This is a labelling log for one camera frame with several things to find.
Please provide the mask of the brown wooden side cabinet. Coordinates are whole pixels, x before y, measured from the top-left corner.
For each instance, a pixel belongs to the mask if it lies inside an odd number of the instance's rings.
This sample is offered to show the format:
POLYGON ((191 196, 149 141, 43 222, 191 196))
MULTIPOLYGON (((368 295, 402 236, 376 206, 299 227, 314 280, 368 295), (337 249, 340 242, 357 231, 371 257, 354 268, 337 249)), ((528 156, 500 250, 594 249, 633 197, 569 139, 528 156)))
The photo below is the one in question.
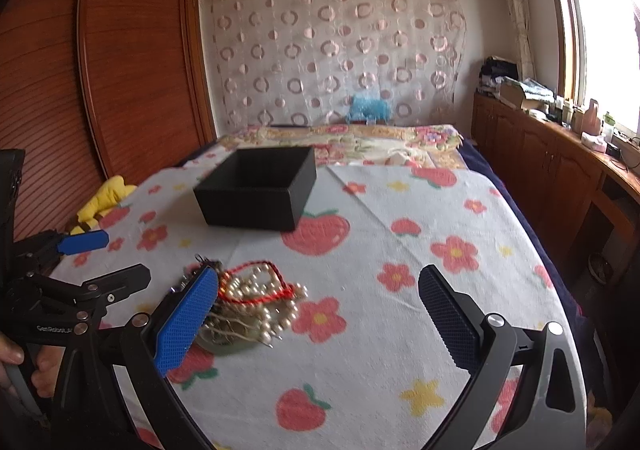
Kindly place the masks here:
POLYGON ((563 277, 620 240, 609 285, 639 251, 639 177, 573 132, 495 98, 474 95, 471 136, 563 277))

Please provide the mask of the black open jewelry box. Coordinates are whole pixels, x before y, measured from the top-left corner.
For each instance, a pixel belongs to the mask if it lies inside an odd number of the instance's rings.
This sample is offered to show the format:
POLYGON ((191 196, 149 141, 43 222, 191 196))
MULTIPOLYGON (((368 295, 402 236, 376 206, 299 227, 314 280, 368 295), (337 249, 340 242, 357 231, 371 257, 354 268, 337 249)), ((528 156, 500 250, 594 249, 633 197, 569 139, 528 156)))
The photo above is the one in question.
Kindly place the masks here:
POLYGON ((233 152, 193 193, 213 227, 292 232, 317 179, 312 147, 233 152))

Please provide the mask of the pink circle pattern curtain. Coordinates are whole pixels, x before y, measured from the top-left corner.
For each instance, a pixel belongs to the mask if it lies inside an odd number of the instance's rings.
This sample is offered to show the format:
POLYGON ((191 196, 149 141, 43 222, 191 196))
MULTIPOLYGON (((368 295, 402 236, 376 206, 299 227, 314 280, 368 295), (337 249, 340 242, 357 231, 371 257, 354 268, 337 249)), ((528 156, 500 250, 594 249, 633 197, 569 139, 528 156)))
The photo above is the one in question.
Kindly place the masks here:
POLYGON ((202 0, 216 123, 454 121, 466 20, 459 0, 202 0))

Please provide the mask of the dark clothes pile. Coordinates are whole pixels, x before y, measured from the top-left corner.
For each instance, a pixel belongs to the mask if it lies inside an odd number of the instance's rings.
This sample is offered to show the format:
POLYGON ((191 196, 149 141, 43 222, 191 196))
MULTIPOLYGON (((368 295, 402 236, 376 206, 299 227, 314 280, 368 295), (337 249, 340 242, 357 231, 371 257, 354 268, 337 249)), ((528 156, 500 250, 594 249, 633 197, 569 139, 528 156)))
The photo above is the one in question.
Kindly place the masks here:
POLYGON ((498 79, 504 77, 519 80, 518 66, 514 62, 500 58, 500 56, 488 56, 480 66, 478 89, 491 91, 498 86, 498 79))

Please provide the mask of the silver hair fork pins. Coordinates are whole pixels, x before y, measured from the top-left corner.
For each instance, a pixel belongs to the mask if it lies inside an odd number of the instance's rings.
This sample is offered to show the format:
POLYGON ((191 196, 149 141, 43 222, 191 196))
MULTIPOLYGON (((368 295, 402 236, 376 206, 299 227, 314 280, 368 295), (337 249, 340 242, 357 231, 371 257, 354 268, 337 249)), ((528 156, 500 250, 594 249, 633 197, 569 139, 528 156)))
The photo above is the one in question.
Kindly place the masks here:
POLYGON ((235 332, 266 347, 280 340, 277 304, 288 285, 271 261, 253 260, 228 269, 220 260, 196 254, 195 262, 186 267, 183 283, 204 265, 218 274, 218 295, 202 326, 235 332))

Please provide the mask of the strawberry flower print sheet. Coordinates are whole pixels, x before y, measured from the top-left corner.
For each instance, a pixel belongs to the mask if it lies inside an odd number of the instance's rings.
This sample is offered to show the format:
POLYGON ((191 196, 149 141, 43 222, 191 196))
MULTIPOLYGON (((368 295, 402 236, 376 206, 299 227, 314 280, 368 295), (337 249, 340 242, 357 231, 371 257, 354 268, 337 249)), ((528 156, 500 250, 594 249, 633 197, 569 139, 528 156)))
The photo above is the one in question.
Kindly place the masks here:
POLYGON ((416 449, 466 379, 418 294, 435 265, 457 291, 510 323, 560 323, 579 352, 589 327, 503 183, 471 145, 461 169, 350 161, 320 147, 320 165, 292 233, 214 228, 193 190, 228 156, 212 147, 150 176, 107 219, 107 248, 63 259, 79 283, 135 263, 144 291, 111 306, 105 326, 155 308, 198 257, 228 268, 273 262, 308 296, 270 346, 228 355, 193 348, 170 384, 221 449, 416 449))

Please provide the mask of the green jade bangle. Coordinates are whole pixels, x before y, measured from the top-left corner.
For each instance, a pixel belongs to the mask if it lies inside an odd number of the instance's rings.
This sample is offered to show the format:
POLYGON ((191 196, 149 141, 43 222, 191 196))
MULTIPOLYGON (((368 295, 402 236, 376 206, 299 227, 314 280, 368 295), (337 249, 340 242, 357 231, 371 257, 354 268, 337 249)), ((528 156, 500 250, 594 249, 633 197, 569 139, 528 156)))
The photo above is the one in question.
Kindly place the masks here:
POLYGON ((241 337, 235 332, 224 332, 210 326, 202 326, 195 337, 198 347, 214 356, 231 356, 239 352, 249 352, 262 346, 257 340, 241 337))

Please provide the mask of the window with wooden frame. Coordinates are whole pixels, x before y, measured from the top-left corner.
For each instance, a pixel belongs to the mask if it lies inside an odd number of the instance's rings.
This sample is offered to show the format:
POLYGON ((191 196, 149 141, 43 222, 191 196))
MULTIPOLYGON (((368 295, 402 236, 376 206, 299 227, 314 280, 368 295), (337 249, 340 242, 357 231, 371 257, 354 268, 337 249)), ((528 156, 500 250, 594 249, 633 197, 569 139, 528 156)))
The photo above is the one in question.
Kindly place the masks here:
POLYGON ((558 0, 564 89, 629 136, 639 133, 639 0, 558 0))

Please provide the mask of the yellow plush toy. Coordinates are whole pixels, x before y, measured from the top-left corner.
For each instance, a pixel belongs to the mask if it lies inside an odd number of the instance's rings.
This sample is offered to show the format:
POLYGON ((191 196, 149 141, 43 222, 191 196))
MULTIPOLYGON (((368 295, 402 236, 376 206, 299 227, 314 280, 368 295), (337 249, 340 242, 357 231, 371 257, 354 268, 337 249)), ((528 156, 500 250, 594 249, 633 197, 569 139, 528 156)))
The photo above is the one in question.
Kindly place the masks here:
POLYGON ((107 179, 70 221, 67 228, 68 233, 75 235, 96 229, 100 220, 105 218, 136 188, 137 185, 127 184, 122 176, 107 179))

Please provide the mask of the brown wooden wardrobe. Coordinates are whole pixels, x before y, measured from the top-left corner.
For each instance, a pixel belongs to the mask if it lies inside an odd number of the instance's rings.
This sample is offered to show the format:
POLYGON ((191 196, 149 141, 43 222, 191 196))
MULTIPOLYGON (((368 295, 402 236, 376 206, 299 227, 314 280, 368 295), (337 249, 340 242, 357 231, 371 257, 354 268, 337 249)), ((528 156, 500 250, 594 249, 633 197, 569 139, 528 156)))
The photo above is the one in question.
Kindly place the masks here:
POLYGON ((198 0, 1 0, 1 144, 26 154, 17 239, 214 136, 198 0))

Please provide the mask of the blue fluffy toy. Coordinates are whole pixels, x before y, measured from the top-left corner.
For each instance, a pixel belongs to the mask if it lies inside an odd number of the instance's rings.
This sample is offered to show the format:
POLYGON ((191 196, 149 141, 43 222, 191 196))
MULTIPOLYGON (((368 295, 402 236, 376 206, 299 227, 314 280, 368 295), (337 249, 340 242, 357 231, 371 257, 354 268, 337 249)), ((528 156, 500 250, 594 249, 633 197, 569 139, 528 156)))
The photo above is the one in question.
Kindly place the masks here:
POLYGON ((390 104, 382 98, 354 95, 350 101, 349 111, 345 116, 347 124, 363 121, 366 124, 386 124, 392 119, 390 104))

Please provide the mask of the pink bottle on cabinet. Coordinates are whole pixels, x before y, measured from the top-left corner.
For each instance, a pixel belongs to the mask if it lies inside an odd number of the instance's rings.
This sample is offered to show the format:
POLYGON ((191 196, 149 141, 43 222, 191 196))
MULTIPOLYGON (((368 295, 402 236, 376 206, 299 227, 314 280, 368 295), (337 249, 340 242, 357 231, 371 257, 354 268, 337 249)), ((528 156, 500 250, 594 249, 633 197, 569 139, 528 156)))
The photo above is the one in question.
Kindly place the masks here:
POLYGON ((599 102, 592 98, 589 101, 589 106, 584 114, 584 120, 582 121, 582 131, 590 136, 599 136, 602 129, 602 121, 598 116, 599 102))

